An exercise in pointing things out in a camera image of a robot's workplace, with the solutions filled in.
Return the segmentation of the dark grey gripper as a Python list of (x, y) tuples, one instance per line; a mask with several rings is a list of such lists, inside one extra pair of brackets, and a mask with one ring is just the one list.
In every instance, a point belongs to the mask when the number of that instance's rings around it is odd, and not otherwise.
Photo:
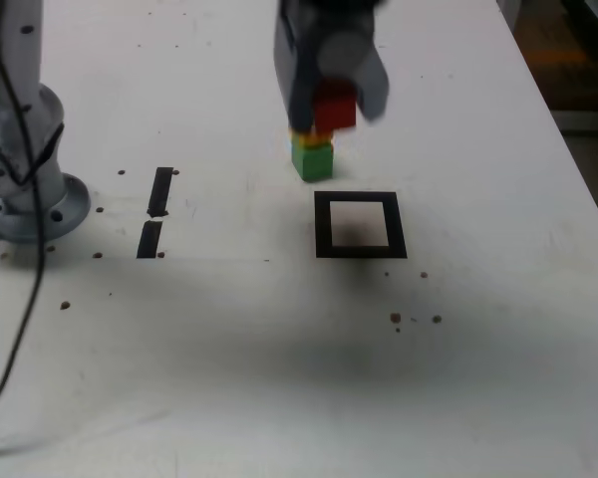
[[(294, 3), (277, 8), (273, 61), (292, 129), (312, 129), (313, 95), (322, 76), (355, 87), (365, 120), (384, 115), (390, 83), (373, 39), (376, 12), (376, 3)], [(322, 29), (343, 32), (323, 42)]]

